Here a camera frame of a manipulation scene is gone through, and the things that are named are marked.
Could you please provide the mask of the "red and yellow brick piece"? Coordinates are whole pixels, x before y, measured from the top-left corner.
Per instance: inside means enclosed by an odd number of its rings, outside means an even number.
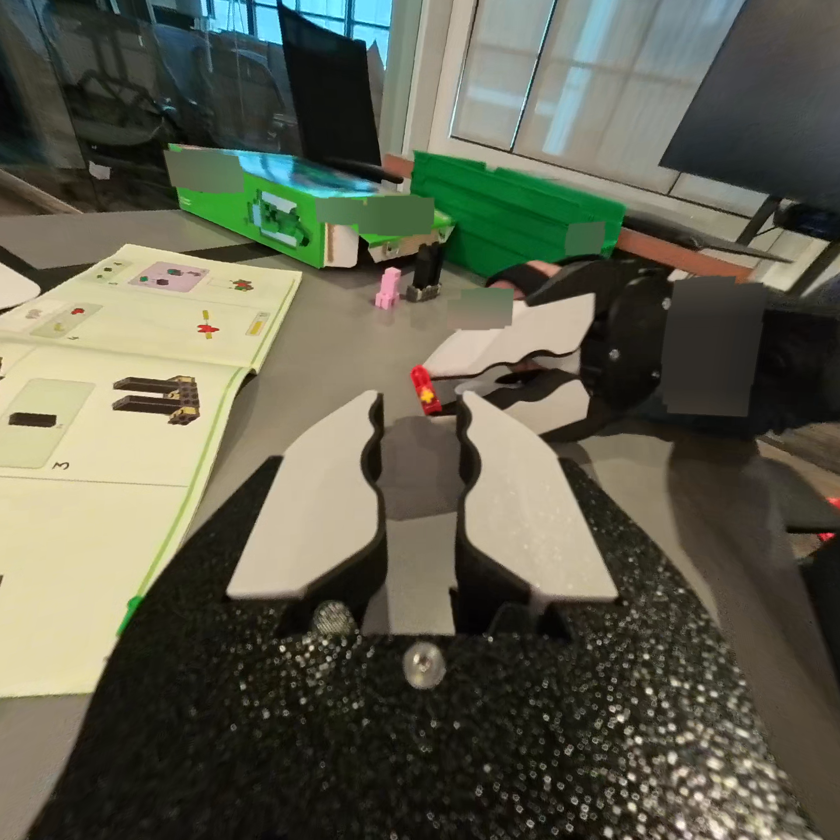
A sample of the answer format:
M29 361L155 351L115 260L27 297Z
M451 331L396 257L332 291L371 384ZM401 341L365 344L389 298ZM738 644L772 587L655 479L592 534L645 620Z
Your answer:
M416 365L412 368L410 378L416 392L416 397L423 408L423 413L426 416L439 415L443 412L443 406L438 399L438 395L434 389L434 384L422 365Z

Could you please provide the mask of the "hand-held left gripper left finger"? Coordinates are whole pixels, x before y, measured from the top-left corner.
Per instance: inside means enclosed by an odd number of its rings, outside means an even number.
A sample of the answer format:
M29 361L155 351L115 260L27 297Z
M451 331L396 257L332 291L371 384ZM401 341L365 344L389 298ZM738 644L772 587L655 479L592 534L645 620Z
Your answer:
M364 613L387 573L384 399L366 391L311 426L280 460L227 586L233 601Z

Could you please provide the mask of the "green plastic bin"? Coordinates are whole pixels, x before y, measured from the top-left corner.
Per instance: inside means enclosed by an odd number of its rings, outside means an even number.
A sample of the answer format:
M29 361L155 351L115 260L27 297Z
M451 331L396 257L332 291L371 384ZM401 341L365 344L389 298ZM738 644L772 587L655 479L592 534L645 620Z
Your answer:
M454 221L446 260L483 278L536 259L609 257L627 211L531 174L424 151L413 155L411 193Z

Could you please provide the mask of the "green toy box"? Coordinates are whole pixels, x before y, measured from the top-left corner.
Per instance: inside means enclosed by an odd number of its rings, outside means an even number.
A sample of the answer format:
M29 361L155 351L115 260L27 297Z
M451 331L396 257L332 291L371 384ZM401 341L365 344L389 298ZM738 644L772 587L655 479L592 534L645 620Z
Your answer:
M312 268L413 256L455 230L431 198L295 156L171 144L164 157L182 210Z

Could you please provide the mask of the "black monitor stand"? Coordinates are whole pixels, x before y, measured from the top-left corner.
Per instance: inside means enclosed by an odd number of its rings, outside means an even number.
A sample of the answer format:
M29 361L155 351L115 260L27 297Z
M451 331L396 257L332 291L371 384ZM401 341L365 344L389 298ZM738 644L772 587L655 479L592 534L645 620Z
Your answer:
M754 270L732 262L732 257L770 261L777 266L791 264L786 257L754 247L760 235L774 230L803 235L824 244L822 252L786 291L796 298L814 295L824 273L838 260L838 213L786 202L777 196L763 200L734 241L701 233L652 213L629 209L612 256L637 259L645 267L678 271L686 277L730 277L743 283L753 281Z

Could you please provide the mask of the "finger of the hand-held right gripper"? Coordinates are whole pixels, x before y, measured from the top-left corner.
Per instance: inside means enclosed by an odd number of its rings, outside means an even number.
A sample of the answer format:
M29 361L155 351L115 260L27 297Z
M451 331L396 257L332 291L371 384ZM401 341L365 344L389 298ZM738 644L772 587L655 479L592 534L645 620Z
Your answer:
M595 319L595 294L530 306L512 305L511 323L494 329L459 329L423 364L431 378L469 379L534 354L559 358L577 351Z
M559 433L586 420L591 396L566 371L516 371L496 380L459 385L459 396L474 393L538 436Z

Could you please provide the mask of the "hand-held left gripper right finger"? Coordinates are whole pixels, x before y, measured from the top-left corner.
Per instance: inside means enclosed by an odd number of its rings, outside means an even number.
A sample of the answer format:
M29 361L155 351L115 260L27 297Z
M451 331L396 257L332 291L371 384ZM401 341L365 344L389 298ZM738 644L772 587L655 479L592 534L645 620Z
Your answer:
M458 618L506 604L540 619L553 606L613 604L619 593L558 456L482 396L459 402L455 580Z

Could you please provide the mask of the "person's right hand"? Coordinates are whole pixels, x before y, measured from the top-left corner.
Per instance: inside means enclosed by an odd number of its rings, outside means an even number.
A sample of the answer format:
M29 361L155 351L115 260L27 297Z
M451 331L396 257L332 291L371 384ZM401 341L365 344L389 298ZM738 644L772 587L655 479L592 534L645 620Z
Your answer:
M504 269L489 278L486 288L510 290L514 301L530 307L572 298L564 269L550 262L530 260Z

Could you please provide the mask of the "large computer monitor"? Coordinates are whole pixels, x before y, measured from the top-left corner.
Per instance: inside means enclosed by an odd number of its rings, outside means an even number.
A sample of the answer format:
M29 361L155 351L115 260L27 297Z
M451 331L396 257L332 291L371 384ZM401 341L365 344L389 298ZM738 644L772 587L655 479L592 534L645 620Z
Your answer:
M839 2L744 2L659 163L838 213Z

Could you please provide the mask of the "pale green instruction booklet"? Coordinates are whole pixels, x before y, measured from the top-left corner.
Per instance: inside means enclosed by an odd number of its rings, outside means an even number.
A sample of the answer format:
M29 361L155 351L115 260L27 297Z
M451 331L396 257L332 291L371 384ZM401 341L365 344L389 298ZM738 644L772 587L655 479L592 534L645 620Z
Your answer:
M125 245L2 314L2 698L95 689L301 279Z

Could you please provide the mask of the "black brick figure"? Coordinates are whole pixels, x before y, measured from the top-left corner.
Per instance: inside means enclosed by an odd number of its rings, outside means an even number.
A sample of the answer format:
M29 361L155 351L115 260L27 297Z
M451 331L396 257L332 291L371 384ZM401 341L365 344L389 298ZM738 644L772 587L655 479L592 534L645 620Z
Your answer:
M406 288L405 300L425 302L436 299L440 293L443 264L444 252L440 243L421 245L416 253L413 279Z

